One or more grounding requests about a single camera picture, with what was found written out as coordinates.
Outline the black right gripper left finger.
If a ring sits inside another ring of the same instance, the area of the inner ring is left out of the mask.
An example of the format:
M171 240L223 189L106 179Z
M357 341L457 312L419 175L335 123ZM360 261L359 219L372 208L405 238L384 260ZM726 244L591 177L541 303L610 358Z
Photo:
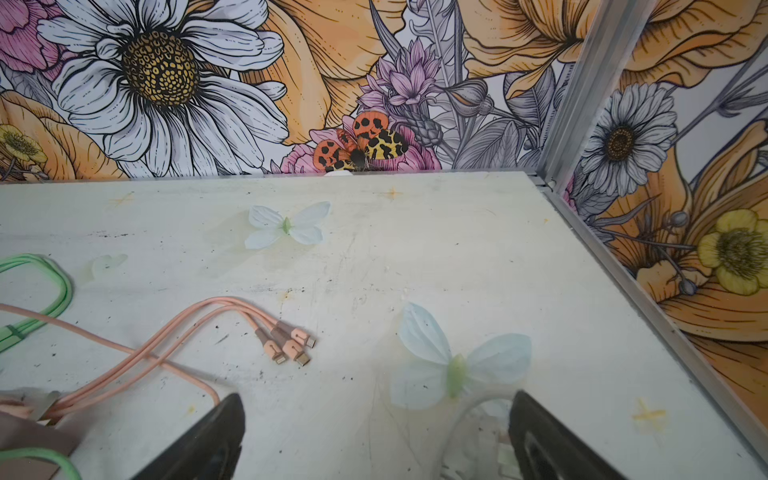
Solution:
M232 479L242 451L245 427L241 397L230 394L134 479Z

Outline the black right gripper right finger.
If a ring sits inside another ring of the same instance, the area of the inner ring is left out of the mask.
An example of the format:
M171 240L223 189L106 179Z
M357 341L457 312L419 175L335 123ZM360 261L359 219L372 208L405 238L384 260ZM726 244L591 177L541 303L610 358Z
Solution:
M512 400L508 434L525 480L625 479L523 390Z

